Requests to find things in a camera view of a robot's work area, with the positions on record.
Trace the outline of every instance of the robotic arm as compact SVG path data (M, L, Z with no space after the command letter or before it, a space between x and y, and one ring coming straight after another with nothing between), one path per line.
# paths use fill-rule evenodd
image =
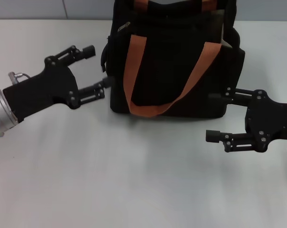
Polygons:
M248 91L228 88L225 96L210 95L210 99L226 104L247 107L244 134L206 131L206 141L223 142L226 152L257 151L265 152L271 141L287 140L287 104L277 103L268 97L264 90Z
M69 65L95 56L94 46L78 50L75 46L64 50L56 56L47 57L45 69L37 76L9 73L12 86L0 90L0 137L4 132L16 126L24 118L62 103L71 109L103 99L104 89L112 85L112 78L105 78L93 86L78 89L75 77ZM19 82L18 78L28 79Z

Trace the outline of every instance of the orange strap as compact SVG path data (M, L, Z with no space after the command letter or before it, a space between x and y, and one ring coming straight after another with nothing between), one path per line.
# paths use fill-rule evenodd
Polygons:
M140 13L148 11L148 0L134 0L134 9ZM202 0L201 11L214 11L217 9L217 0Z
M202 12L217 10L217 0L202 0Z
M146 13L148 10L148 0L134 0L134 9L140 13Z
M210 67L216 56L218 55L221 44L206 42L201 55L194 67L189 79L181 93L181 95L171 103L163 104L160 106L136 106L131 98L133 94L134 85L139 72L141 61L144 54L147 38L132 35L130 39L129 52L127 55L124 76L123 76L123 87L126 100L130 109L130 113L143 117L154 117L163 114L167 111L174 103L182 99L187 95L190 90L196 85L202 75Z

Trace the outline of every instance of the white table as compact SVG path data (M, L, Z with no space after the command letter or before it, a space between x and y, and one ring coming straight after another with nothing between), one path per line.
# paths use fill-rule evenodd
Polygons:
M238 88L287 103L287 22L236 22L246 60ZM71 66L80 88L105 75L110 21L0 20L0 88L36 75L76 45L97 57ZM287 228L287 141L265 154L226 154L205 130L244 133L246 108L222 119L117 115L106 99L55 105L0 138L0 228Z

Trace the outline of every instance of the bag zipper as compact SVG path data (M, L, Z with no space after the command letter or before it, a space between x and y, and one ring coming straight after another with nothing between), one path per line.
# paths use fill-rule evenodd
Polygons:
M126 22L124 25L122 25L119 29L118 32L120 32L121 30L127 28L130 25L130 22Z

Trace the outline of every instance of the metal connector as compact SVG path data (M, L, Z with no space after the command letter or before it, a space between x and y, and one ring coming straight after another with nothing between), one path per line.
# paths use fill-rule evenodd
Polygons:
M2 91L0 90L0 136L10 128L16 126L18 121L12 113Z
M28 76L27 74L24 74L24 73L17 73L17 74L15 74L15 72L9 72L9 78L10 78L11 83L13 85L18 84L19 83L18 78L21 78L23 76L25 76L28 79L30 79L30 76Z

